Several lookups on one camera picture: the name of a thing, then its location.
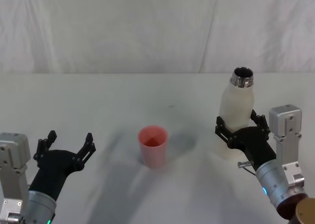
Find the white table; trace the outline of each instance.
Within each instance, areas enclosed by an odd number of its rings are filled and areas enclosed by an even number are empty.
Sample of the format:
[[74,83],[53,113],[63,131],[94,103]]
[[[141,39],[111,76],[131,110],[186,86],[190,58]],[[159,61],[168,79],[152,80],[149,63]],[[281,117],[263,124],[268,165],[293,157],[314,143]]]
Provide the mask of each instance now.
[[[96,153],[71,174],[55,224],[285,224],[239,160],[214,153],[221,94],[230,74],[1,75],[0,131],[77,152],[92,132]],[[315,74],[256,74],[255,110],[292,103],[303,110],[300,164],[315,196]],[[157,124],[170,133],[168,164],[141,164],[137,133]],[[37,172],[28,163],[29,183]]]

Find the water bottle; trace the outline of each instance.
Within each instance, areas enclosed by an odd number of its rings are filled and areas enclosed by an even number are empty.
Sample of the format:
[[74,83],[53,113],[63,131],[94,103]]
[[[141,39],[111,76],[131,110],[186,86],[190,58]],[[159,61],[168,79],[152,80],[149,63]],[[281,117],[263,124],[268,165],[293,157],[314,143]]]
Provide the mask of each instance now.
[[[222,94],[219,112],[226,128],[231,132],[249,124],[254,104],[252,87],[252,70],[246,67],[236,68]],[[220,146],[219,155],[224,159],[232,159],[241,154],[237,149],[229,149],[225,143]]]

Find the metal bottle rim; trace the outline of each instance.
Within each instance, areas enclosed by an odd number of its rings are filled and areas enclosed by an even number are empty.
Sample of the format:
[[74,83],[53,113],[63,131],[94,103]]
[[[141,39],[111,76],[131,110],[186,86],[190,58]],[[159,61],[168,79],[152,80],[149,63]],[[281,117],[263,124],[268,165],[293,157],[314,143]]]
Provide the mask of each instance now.
[[253,85],[253,72],[247,67],[238,67],[233,71],[230,82],[238,88],[248,88]]

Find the white backdrop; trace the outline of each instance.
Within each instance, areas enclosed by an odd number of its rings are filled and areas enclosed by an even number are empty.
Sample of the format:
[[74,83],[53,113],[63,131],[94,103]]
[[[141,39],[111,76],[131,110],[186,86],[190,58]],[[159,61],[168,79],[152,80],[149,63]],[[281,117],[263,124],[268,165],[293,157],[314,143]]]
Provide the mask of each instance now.
[[315,0],[0,0],[0,72],[315,72]]

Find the pink cup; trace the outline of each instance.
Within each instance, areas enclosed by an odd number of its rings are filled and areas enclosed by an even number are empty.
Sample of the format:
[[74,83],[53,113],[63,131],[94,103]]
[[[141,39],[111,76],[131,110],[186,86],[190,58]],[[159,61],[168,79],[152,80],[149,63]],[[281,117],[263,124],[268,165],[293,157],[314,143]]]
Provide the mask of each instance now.
[[147,126],[138,134],[144,164],[149,168],[159,168],[165,164],[167,131],[159,126]]

